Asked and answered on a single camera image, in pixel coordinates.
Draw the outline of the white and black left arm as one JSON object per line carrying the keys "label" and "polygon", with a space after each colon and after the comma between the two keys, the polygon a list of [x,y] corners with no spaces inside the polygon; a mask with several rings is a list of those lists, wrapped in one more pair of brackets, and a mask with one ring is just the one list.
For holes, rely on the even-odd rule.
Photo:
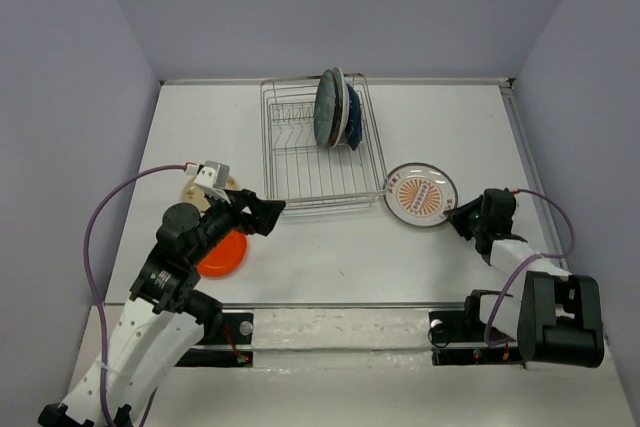
{"label": "white and black left arm", "polygon": [[197,343],[220,333],[222,305],[197,290],[198,264],[233,232],[269,235],[285,206],[241,190],[210,199],[205,212],[189,203],[169,207],[99,355],[61,402],[44,407],[39,425],[143,424],[167,373]]}

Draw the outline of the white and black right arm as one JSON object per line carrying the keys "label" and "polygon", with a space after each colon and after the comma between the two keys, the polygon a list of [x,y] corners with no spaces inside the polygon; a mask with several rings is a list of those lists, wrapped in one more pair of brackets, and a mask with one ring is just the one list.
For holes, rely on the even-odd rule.
{"label": "white and black right arm", "polygon": [[556,266],[571,248],[543,253],[513,233],[521,192],[490,188],[444,213],[484,262],[506,277],[499,290],[475,289],[466,297],[462,331],[489,347],[515,343],[525,362],[597,368],[605,354],[598,283]]}

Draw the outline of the dark blue leaf-shaped plate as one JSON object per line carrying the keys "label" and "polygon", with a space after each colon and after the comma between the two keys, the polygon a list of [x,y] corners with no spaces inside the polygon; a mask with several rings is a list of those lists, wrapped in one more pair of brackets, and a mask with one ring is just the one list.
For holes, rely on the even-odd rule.
{"label": "dark blue leaf-shaped plate", "polygon": [[347,85],[349,94],[349,117],[345,128],[347,143],[355,151],[362,140],[362,108],[355,89]]}

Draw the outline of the red plate with turquoise flower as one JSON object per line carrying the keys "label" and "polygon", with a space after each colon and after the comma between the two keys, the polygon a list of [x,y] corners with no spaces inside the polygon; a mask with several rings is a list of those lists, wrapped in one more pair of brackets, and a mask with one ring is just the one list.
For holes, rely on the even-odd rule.
{"label": "red plate with turquoise flower", "polygon": [[349,93],[344,73],[339,67],[334,67],[332,69],[332,72],[335,78],[335,85],[339,90],[339,93],[336,97],[336,100],[338,101],[337,107],[339,110],[339,123],[335,128],[332,129],[331,137],[329,140],[330,148],[334,148],[339,144],[340,139],[344,134],[349,116]]}

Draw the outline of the small beige plate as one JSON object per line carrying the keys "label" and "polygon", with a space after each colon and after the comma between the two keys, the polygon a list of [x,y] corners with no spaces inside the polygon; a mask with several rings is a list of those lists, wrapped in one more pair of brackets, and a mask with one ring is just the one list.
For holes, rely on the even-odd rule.
{"label": "small beige plate", "polygon": [[[238,191],[240,189],[240,185],[232,176],[229,176],[227,178],[225,189]],[[204,191],[197,186],[193,180],[189,180],[185,185],[182,191],[181,201],[194,205],[200,213],[205,212],[210,207]]]}

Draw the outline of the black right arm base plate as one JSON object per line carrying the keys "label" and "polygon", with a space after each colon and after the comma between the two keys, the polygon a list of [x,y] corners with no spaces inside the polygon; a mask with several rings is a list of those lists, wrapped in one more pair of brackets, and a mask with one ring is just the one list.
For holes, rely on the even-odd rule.
{"label": "black right arm base plate", "polygon": [[430,311],[427,339],[435,367],[524,364],[514,340],[490,347],[484,325],[467,320],[462,310]]}

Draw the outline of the teal plate with white blossoms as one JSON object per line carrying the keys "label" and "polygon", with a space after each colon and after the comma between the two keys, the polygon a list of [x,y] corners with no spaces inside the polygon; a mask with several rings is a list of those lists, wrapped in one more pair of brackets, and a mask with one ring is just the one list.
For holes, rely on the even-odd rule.
{"label": "teal plate with white blossoms", "polygon": [[329,145],[334,125],[336,102],[336,77],[331,69],[327,69],[320,77],[314,101],[314,137],[320,147]]}

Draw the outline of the white plate with orange sunburst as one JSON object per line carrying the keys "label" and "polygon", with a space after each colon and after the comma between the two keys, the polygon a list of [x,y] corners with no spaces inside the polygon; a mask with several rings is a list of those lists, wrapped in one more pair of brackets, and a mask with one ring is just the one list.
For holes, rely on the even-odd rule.
{"label": "white plate with orange sunburst", "polygon": [[391,214],[416,228],[436,227],[458,206],[458,192],[441,169],[422,162],[405,163],[387,176],[383,200]]}

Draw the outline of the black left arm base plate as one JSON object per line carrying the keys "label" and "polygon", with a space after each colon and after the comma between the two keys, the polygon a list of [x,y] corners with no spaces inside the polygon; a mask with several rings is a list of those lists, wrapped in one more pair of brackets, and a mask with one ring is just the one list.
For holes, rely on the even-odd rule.
{"label": "black left arm base plate", "polygon": [[250,368],[253,366],[252,348],[254,313],[224,311],[222,323],[208,332],[176,363],[179,368]]}

